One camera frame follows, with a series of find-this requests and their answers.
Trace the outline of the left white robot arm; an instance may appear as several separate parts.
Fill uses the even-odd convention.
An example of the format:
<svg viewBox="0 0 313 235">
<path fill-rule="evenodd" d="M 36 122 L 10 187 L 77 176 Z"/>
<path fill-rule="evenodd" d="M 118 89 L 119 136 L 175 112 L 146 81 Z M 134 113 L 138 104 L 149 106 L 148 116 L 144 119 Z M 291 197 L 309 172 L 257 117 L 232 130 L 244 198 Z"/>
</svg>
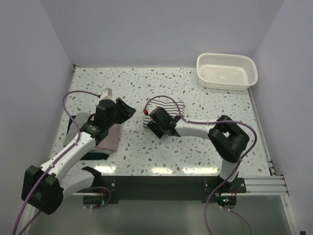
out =
<svg viewBox="0 0 313 235">
<path fill-rule="evenodd" d="M 115 124 L 129 120 L 136 112 L 122 99 L 102 99 L 94 114 L 78 130 L 74 139 L 40 167 L 30 166 L 24 175 L 22 200 L 49 215 L 61 205 L 69 192 L 79 189 L 72 183 L 62 181 L 71 168 L 89 151 L 95 148 Z"/>
</svg>

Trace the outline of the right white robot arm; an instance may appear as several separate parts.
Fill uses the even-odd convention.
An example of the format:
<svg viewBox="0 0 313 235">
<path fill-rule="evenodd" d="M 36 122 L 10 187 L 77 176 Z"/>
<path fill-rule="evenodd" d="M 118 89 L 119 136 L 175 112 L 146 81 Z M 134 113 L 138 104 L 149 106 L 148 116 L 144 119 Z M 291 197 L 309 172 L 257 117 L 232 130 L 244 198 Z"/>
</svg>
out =
<svg viewBox="0 0 313 235">
<path fill-rule="evenodd" d="M 248 134 L 228 116 L 221 116 L 214 124 L 201 121 L 184 121 L 180 116 L 171 116 L 164 108 L 155 107 L 143 111 L 151 120 L 147 127 L 158 137 L 197 137 L 208 139 L 222 158 L 218 187 L 230 192 L 238 176 L 237 164 L 250 140 Z"/>
</svg>

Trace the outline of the black white striped tank top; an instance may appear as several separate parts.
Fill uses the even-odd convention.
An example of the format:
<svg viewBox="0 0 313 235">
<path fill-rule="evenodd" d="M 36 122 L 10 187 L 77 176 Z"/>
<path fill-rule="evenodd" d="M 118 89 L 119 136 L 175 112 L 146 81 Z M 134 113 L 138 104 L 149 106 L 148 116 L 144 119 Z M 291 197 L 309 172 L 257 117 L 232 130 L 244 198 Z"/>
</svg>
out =
<svg viewBox="0 0 313 235">
<path fill-rule="evenodd" d="M 148 105 L 156 105 L 157 107 L 163 108 L 171 117 L 179 116 L 179 111 L 182 115 L 184 115 L 184 102 L 183 100 L 178 100 L 173 102 L 172 100 L 169 100 L 165 97 L 156 98 L 154 100 L 151 100 L 148 102 Z"/>
</svg>

